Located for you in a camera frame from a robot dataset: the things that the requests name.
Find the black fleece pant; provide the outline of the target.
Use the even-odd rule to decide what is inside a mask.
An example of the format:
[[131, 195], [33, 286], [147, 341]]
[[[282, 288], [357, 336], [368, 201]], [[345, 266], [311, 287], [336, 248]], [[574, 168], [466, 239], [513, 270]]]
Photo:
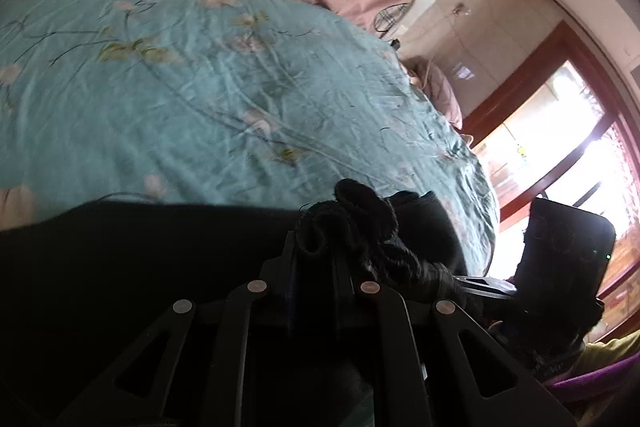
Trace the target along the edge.
[[1, 421], [153, 426], [180, 333], [177, 303], [228, 294], [293, 233], [290, 410], [337, 426], [367, 391], [349, 299], [367, 277], [414, 281], [466, 263], [431, 193], [382, 198], [349, 179], [304, 210], [95, 200], [1, 233]]

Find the teal floral bed sheet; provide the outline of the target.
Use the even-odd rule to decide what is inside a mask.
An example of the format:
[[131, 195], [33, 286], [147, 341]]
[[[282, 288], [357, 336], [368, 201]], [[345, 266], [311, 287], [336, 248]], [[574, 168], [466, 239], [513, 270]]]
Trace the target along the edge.
[[297, 209], [432, 192], [470, 273], [497, 197], [395, 52], [297, 0], [1, 0], [1, 224], [107, 195]]

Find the red brown window frame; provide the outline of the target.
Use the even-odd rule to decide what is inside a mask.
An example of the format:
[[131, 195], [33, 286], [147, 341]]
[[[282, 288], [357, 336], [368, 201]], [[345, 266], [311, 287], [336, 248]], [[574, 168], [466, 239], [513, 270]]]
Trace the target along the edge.
[[489, 273], [522, 257], [530, 203], [545, 197], [605, 217], [616, 242], [599, 289], [605, 310], [592, 341], [639, 327], [639, 127], [613, 79], [568, 23], [465, 117], [498, 196], [500, 234]]

